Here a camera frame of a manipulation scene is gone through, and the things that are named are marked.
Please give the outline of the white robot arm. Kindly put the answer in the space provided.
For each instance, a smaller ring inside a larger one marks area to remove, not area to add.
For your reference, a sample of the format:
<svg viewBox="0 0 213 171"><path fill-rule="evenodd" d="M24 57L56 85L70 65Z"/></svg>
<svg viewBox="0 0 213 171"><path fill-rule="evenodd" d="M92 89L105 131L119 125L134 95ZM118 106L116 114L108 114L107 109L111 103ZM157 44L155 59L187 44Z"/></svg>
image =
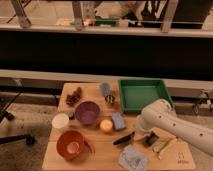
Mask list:
<svg viewBox="0 0 213 171"><path fill-rule="evenodd" d="M172 107L165 99L148 104L136 117L135 131L143 136L157 127L213 156L213 129L179 119L171 111Z"/></svg>

